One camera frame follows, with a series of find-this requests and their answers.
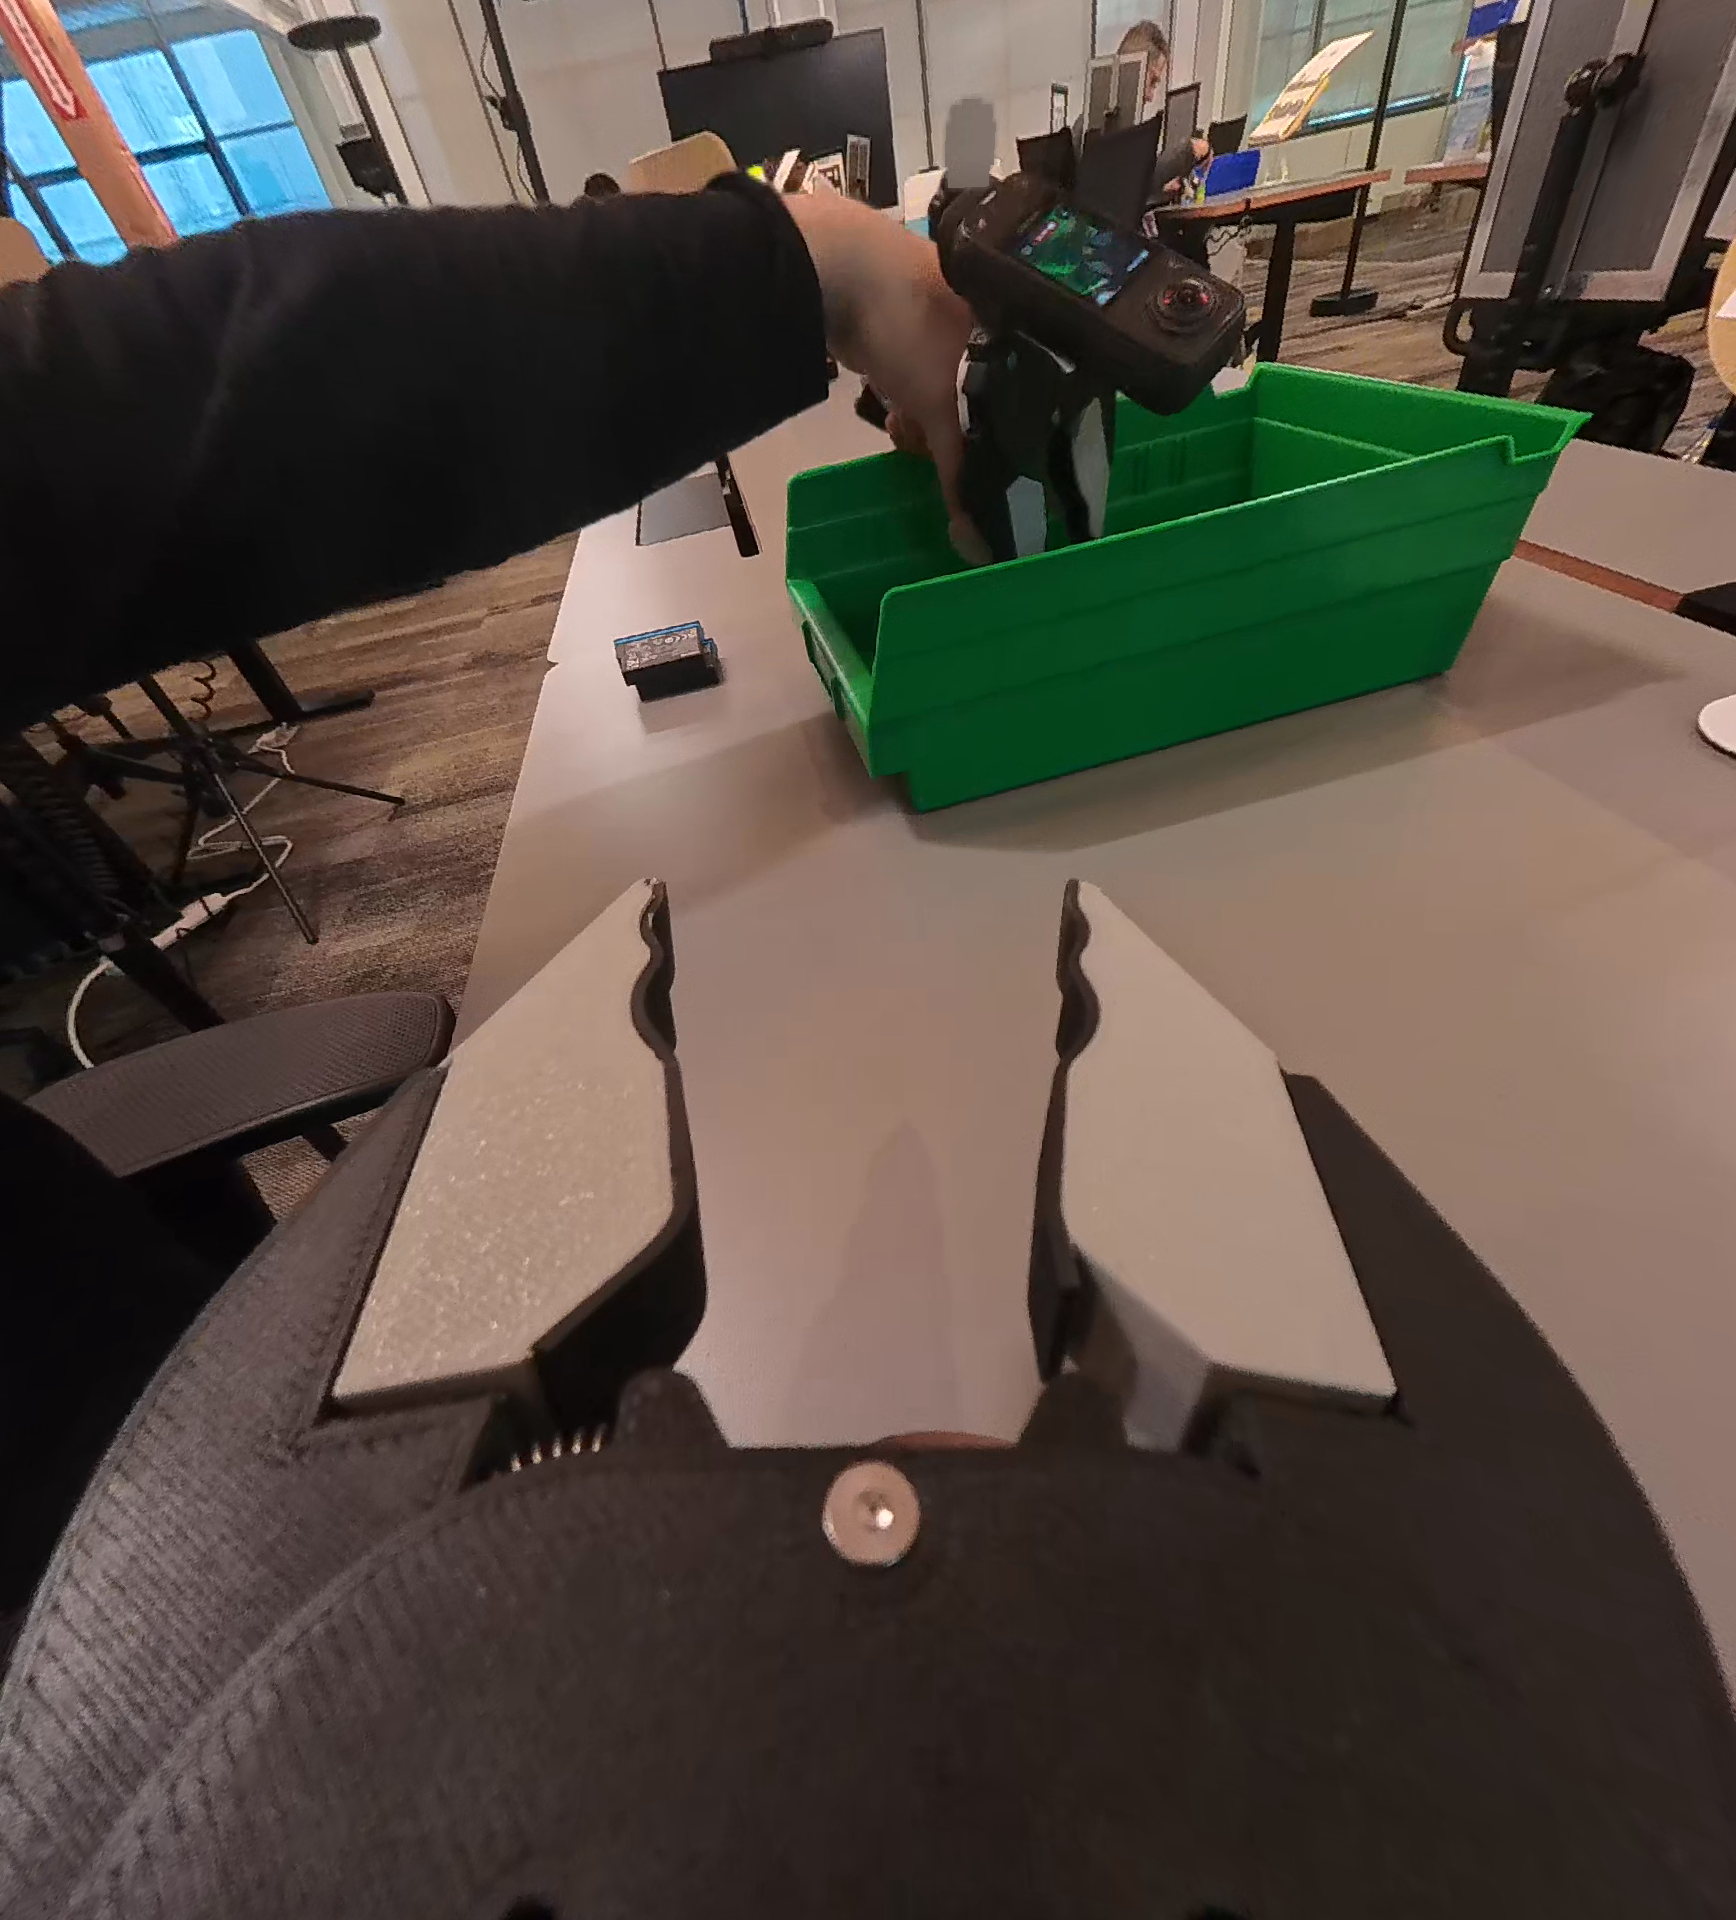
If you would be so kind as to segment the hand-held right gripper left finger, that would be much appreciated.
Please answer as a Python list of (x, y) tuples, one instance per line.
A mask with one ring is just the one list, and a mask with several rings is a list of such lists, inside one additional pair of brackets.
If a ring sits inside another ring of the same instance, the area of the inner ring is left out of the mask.
[(612, 1419), (708, 1304), (665, 886), (634, 880), (447, 1056), (331, 1378), (373, 1413)]

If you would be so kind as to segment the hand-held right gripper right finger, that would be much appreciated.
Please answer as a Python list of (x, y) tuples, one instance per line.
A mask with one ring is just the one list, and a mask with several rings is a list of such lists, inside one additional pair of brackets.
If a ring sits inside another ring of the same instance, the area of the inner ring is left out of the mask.
[(1278, 1053), (1072, 877), (1025, 1311), (1044, 1383), (1181, 1453), (1239, 1398), (1351, 1418), (1397, 1394)]

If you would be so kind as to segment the green plastic bin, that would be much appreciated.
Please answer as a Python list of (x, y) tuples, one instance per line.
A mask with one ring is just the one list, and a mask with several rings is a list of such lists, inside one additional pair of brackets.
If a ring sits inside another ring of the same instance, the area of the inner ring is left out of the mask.
[(1106, 535), (963, 565), (933, 472), (796, 474), (783, 584), (873, 777), (928, 811), (1443, 673), (1585, 414), (1286, 361), (1119, 401)]

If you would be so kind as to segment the person's left hand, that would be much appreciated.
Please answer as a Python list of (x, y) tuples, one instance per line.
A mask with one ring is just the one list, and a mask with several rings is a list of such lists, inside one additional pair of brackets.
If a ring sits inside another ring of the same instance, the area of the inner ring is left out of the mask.
[(974, 331), (932, 243), (878, 207), (819, 189), (786, 197), (817, 277), (831, 356), (880, 396), (890, 443), (928, 460), (948, 537), (965, 564), (990, 545), (962, 491), (958, 375)]

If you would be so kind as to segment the dark flat pad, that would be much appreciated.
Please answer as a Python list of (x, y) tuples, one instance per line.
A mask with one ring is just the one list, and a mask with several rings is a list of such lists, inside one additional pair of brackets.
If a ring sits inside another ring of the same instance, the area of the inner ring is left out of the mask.
[(722, 454), (679, 482), (637, 501), (636, 544), (661, 545), (723, 529), (743, 560), (760, 556), (760, 535), (730, 455)]

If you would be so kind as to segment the large black screen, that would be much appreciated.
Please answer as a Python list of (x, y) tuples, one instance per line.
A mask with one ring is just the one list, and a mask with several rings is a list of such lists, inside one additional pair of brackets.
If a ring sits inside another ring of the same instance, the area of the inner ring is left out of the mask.
[(798, 149), (807, 161), (868, 144), (868, 201), (900, 203), (888, 47), (880, 27), (807, 16), (710, 44), (708, 59), (655, 76), (672, 140), (714, 131), (740, 166)]

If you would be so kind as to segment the grey framed panel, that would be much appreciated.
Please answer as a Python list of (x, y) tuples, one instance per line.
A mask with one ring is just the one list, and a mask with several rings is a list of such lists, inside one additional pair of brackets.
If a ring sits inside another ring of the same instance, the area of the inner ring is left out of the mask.
[(1664, 300), (1736, 127), (1736, 2), (1534, 2), (1458, 300), (1504, 301), (1591, 67), (1572, 181), (1552, 218), (1549, 301)]

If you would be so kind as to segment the tan wooden chair back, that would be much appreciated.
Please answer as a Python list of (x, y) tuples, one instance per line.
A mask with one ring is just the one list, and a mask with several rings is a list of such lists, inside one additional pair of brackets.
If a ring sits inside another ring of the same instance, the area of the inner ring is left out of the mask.
[(712, 130), (692, 131), (661, 148), (634, 155), (623, 177), (623, 189), (637, 195), (692, 194), (742, 170), (720, 134)]

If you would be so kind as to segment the black tripod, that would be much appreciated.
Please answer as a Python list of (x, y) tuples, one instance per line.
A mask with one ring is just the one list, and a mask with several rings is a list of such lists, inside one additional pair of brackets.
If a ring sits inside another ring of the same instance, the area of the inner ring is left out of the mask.
[(179, 671), (189, 681), (187, 691), (176, 691), (162, 675), (136, 681), (136, 691), (159, 720), (158, 732), (137, 732), (127, 724), (112, 691), (48, 715), (44, 729), (64, 763), (107, 798), (122, 798), (131, 783), (151, 783), (179, 795), (179, 834), (167, 868), (171, 886), (184, 883), (205, 854), (220, 850), (221, 834), (238, 842), (254, 861), (254, 875), (220, 896), (201, 892), (207, 915), (225, 911), (245, 892), (271, 892), (301, 941), (314, 947), (322, 939), (320, 928), (283, 875), (294, 844), (285, 834), (257, 829), (254, 811), (259, 799), (280, 787), (402, 807), (406, 799), (399, 792), (314, 775), (290, 758), (301, 727), (363, 711), (373, 704), (373, 693), (361, 690), (303, 704), (254, 641), (187, 658)]

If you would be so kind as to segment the large window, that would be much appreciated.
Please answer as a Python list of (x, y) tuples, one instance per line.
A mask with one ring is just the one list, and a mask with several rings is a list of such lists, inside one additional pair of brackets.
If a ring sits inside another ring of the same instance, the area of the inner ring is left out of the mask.
[[(176, 236), (343, 201), (303, 131), (271, 44), (256, 26), (169, 32), (87, 62)], [(122, 255), (119, 229), (23, 77), (0, 80), (0, 141), (10, 211), (48, 264), (101, 265)]]

